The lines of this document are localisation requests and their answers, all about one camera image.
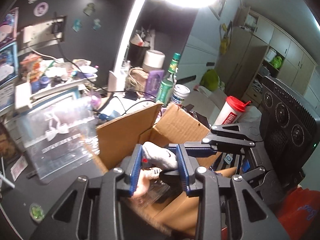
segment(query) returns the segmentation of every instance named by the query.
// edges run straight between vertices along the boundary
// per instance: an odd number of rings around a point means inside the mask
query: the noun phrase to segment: red lid
[[[245,112],[245,103],[241,102],[238,98],[235,98],[233,96],[227,97],[227,103],[229,106],[231,106],[233,109],[237,110],[238,112]]]

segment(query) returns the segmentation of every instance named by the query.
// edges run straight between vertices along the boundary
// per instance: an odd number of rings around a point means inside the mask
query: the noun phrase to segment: clear plastic wrap
[[[63,100],[23,115],[17,123],[28,156],[44,183],[99,153],[89,97]]]

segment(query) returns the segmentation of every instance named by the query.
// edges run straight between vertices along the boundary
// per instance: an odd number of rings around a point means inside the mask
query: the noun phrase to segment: red label
[[[230,114],[227,116],[227,118],[223,121],[222,124],[231,124],[236,119],[236,117],[236,114],[230,112]]]

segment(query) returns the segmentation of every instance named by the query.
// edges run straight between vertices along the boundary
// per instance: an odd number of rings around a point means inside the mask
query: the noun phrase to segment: black desk surface
[[[6,177],[11,181],[13,180],[10,168],[13,164],[14,162],[6,169]],[[59,176],[47,185],[42,184],[37,176],[27,179],[26,175],[32,170],[33,167],[28,162],[28,167],[14,183],[15,189],[11,189],[4,183],[2,185],[3,199],[1,205],[11,223],[24,240],[30,238],[37,226],[29,215],[29,208],[32,203],[42,206],[44,212],[47,213],[78,176],[86,175],[89,178],[95,178],[102,175],[92,160]]]

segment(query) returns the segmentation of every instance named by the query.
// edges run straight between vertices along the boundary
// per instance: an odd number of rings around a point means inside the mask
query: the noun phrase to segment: green glass bottle
[[[178,71],[178,63],[181,58],[179,53],[173,55],[168,72],[163,77],[157,94],[156,101],[162,102],[165,106],[168,104],[173,88],[177,83],[176,73]]]

